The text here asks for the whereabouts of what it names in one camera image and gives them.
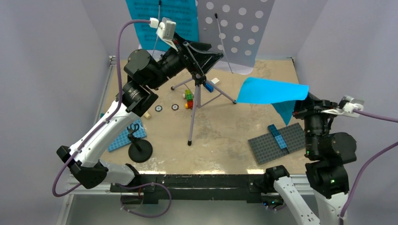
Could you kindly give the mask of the teal sheet music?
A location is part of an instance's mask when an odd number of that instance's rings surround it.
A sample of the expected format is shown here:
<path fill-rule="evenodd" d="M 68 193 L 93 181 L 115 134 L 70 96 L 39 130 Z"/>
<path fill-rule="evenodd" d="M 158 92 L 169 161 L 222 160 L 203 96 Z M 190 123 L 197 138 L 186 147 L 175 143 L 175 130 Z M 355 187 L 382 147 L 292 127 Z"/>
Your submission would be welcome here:
<path fill-rule="evenodd" d="M 236 102 L 272 105 L 285 125 L 288 125 L 296 101 L 304 100 L 308 92 L 308 85 L 248 77 L 240 88 Z"/>
<path fill-rule="evenodd" d="M 126 4 L 133 20 L 150 20 L 134 24 L 141 48 L 167 51 L 174 32 L 185 40 L 199 41 L 195 0 L 127 0 Z"/>

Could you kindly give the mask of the cream microphone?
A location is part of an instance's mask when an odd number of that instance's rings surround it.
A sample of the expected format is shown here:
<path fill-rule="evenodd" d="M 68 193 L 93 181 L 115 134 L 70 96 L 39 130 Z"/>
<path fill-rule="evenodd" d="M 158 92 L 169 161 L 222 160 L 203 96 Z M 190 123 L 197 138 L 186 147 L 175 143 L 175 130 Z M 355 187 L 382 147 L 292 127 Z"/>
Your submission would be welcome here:
<path fill-rule="evenodd" d="M 149 120 L 149 119 L 151 119 L 151 114 L 149 113 L 149 112 L 145 112 L 144 113 L 144 117 L 147 119 L 147 120 Z"/>

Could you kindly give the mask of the black microphone desk stand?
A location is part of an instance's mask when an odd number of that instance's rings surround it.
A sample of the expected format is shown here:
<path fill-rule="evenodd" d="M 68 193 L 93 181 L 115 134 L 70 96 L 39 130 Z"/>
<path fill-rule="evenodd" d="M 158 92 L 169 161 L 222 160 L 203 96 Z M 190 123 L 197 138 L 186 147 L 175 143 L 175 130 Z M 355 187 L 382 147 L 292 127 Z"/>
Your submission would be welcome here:
<path fill-rule="evenodd" d="M 153 146 L 147 140 L 137 138 L 134 134 L 139 130 L 139 124 L 131 124 L 127 127 L 129 134 L 127 138 L 131 145 L 128 150 L 128 155 L 133 162 L 143 163 L 147 161 L 153 153 Z"/>

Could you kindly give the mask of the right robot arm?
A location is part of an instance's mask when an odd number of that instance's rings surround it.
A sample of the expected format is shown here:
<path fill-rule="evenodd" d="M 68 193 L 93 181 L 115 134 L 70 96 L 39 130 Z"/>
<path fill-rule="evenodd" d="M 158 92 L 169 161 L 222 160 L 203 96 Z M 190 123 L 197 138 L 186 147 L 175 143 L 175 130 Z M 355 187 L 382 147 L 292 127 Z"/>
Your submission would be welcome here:
<path fill-rule="evenodd" d="M 259 184 L 264 193 L 277 192 L 299 225 L 337 225 L 348 199 L 349 179 L 344 165 L 356 161 L 356 140 L 345 132 L 330 133 L 338 115 L 358 117 L 363 100 L 344 96 L 339 103 L 309 93 L 295 103 L 293 117 L 304 120 L 306 177 L 316 198 L 319 215 L 309 208 L 283 165 L 268 168 Z"/>

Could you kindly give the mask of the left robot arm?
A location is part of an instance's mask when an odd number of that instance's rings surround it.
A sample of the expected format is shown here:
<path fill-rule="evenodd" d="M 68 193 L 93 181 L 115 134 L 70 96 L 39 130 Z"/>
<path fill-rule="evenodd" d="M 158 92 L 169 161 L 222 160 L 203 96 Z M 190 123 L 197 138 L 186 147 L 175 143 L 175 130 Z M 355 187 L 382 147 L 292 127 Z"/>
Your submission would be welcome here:
<path fill-rule="evenodd" d="M 124 66 L 128 81 L 121 87 L 108 112 L 75 144 L 61 146 L 57 155 L 79 183 L 91 189 L 107 183 L 121 184 L 127 191 L 139 188 L 138 171 L 130 164 L 118 165 L 100 160 L 112 141 L 155 103 L 160 86 L 182 70 L 205 75 L 223 54 L 212 52 L 210 44 L 173 41 L 156 60 L 144 49 L 133 51 Z"/>

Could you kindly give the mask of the blue white brick stack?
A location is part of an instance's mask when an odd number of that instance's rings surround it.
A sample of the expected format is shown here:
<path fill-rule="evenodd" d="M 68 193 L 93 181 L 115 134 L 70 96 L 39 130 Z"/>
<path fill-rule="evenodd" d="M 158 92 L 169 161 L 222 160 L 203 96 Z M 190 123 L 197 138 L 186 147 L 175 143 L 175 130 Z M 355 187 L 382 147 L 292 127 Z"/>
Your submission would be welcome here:
<path fill-rule="evenodd" d="M 216 85 L 219 81 L 220 81 L 220 80 L 219 80 L 218 78 L 214 78 L 214 79 L 212 79 L 210 82 L 211 82 L 213 85 Z M 211 85 L 208 84 L 208 83 L 205 83 L 205 88 L 206 88 L 206 90 L 208 90 L 210 93 L 212 93 L 212 92 L 214 91 L 213 86 L 211 86 Z"/>

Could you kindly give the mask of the colourful toy brick car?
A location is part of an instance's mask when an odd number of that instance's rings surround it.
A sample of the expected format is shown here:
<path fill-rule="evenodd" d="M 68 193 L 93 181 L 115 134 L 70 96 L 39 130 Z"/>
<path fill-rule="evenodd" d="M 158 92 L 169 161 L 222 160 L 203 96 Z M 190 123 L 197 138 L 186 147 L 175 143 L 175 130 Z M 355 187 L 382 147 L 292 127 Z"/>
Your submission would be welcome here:
<path fill-rule="evenodd" d="M 183 94 L 183 99 L 186 100 L 185 102 L 185 108 L 186 109 L 192 109 L 193 108 L 193 93 L 190 90 L 185 90 Z"/>

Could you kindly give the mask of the light blue brick plate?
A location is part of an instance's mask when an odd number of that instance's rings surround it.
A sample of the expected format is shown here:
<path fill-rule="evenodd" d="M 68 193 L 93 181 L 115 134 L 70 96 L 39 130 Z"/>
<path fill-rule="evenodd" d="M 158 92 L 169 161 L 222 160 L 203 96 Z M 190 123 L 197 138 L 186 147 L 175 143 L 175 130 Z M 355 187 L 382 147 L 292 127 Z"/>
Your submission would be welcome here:
<path fill-rule="evenodd" d="M 278 146 L 280 147 L 280 149 L 286 149 L 287 148 L 287 144 L 286 144 L 285 140 L 283 139 L 283 137 L 281 135 L 276 136 L 275 140 L 276 140 Z"/>

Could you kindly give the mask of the dark blue brick plate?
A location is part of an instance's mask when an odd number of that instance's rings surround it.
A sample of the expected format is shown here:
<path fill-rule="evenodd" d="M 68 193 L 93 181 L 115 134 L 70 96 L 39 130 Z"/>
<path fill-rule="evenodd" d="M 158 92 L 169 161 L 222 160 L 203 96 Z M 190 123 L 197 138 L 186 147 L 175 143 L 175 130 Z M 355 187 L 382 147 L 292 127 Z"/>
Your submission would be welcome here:
<path fill-rule="evenodd" d="M 276 126 L 274 124 L 271 124 L 268 126 L 268 130 L 269 132 L 272 134 L 272 136 L 274 138 L 277 138 L 278 136 L 280 136 L 280 132 L 278 131 L 278 129 L 276 128 Z"/>

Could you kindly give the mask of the grey brick baseplate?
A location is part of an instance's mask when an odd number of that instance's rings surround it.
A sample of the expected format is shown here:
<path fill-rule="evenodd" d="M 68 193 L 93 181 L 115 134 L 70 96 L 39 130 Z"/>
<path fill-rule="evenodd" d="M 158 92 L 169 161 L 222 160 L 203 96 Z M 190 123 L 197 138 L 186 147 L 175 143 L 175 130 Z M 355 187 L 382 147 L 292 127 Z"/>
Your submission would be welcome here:
<path fill-rule="evenodd" d="M 248 140 L 257 164 L 263 165 L 305 147 L 305 132 L 299 123 L 278 129 L 278 131 L 287 144 L 286 149 L 280 149 L 269 131 L 267 134 Z"/>

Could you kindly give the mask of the light blue brick baseplate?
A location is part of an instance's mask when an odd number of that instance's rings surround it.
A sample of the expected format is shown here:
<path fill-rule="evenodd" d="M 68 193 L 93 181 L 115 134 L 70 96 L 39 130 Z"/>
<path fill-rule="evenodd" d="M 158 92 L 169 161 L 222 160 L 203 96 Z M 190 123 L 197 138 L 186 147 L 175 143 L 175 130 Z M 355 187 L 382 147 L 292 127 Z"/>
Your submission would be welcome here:
<path fill-rule="evenodd" d="M 127 126 L 116 138 L 115 140 L 108 146 L 108 152 L 115 151 L 120 149 L 126 145 L 131 144 L 131 141 L 128 138 L 128 134 L 130 129 L 138 128 L 137 131 L 133 133 L 135 138 L 146 138 L 146 131 L 142 124 L 141 119 L 135 120 L 131 125 Z"/>

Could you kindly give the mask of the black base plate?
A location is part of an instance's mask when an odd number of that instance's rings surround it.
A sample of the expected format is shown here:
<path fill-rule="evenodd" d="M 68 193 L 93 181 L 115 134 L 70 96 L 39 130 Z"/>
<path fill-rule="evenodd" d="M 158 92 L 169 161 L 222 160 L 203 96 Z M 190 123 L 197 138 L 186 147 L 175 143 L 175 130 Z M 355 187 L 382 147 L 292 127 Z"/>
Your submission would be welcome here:
<path fill-rule="evenodd" d="M 263 174 L 142 174 L 128 188 L 112 184 L 110 191 L 140 196 L 144 204 L 172 199 L 284 205 Z"/>

